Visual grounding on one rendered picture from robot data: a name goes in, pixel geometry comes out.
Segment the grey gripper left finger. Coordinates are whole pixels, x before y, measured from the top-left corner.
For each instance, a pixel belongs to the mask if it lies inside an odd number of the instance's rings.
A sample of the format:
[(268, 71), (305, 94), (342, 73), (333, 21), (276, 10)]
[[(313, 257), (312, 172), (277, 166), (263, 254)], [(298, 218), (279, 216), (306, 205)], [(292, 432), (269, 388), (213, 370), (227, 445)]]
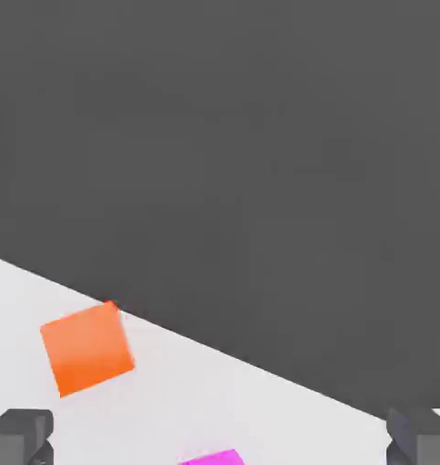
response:
[(54, 465), (50, 410), (8, 409), (0, 416), (0, 465)]

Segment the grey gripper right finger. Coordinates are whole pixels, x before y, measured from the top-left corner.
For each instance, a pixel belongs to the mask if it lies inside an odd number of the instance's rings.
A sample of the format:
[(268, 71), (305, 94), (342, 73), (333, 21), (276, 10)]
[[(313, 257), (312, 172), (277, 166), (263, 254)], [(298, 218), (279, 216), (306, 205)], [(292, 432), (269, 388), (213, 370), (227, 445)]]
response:
[(440, 416), (431, 409), (391, 407), (386, 430), (386, 465), (440, 465)]

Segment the small magenta cube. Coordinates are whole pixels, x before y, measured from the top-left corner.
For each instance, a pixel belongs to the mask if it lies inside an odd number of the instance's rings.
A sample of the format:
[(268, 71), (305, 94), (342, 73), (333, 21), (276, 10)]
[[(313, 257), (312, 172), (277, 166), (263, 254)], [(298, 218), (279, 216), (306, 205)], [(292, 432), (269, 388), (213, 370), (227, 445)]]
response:
[(236, 450), (222, 450), (181, 462), (179, 465), (245, 465)]

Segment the large orange box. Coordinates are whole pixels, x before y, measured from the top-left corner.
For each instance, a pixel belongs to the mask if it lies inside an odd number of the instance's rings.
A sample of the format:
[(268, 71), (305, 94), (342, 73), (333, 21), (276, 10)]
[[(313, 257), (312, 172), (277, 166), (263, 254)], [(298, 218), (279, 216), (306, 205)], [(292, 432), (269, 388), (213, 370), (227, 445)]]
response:
[(40, 332), (62, 398), (135, 368), (121, 311), (113, 302), (46, 323)]

